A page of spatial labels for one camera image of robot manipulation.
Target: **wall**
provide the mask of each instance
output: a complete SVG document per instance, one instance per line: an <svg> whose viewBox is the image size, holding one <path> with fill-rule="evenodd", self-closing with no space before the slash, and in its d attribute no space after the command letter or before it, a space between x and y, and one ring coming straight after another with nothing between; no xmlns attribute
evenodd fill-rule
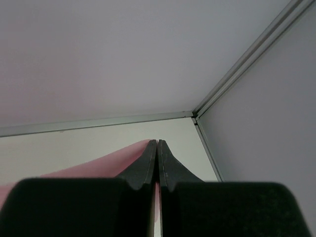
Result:
<svg viewBox="0 0 316 237"><path fill-rule="evenodd" d="M144 139L163 139L189 170L216 180L190 118L0 138L0 184L87 162Z"/></svg>
<svg viewBox="0 0 316 237"><path fill-rule="evenodd" d="M316 235L316 6L200 119L224 180L276 181Z"/></svg>

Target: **gray wall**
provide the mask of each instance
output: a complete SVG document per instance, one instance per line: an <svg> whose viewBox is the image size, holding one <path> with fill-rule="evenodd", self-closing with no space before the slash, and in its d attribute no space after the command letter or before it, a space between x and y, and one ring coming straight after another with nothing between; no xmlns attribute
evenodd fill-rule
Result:
<svg viewBox="0 0 316 237"><path fill-rule="evenodd" d="M316 5L200 119L225 181L277 181L316 236Z"/></svg>

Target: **black plastic piece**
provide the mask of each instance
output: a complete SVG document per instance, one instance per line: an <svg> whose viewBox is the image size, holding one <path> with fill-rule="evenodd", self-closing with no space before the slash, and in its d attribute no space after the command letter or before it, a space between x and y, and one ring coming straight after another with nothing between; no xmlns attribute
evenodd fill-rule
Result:
<svg viewBox="0 0 316 237"><path fill-rule="evenodd" d="M160 186L166 186L170 191L179 182L203 183L173 156L164 140L158 143L158 163Z"/></svg>
<svg viewBox="0 0 316 237"><path fill-rule="evenodd" d="M181 226L184 223L180 219L179 199L174 192L181 182L196 184L204 182L192 174L183 164L181 164L172 154L166 141L159 140L158 159L160 183L160 213L162 235L164 237L182 236Z"/></svg>
<svg viewBox="0 0 316 237"><path fill-rule="evenodd" d="M205 183L158 144L164 237L310 237L294 196L275 183Z"/></svg>
<svg viewBox="0 0 316 237"><path fill-rule="evenodd" d="M0 212L0 236L147 236L156 146L149 142L118 178L19 182Z"/></svg>

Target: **pink paper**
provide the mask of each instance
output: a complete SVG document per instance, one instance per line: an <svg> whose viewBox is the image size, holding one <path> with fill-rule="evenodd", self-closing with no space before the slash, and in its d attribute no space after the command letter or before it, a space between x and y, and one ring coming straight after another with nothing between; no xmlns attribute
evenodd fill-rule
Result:
<svg viewBox="0 0 316 237"><path fill-rule="evenodd" d="M134 143L104 157L67 169L42 175L44 178L115 177L130 166L145 150L149 140ZM15 183L0 186L0 209Z"/></svg>

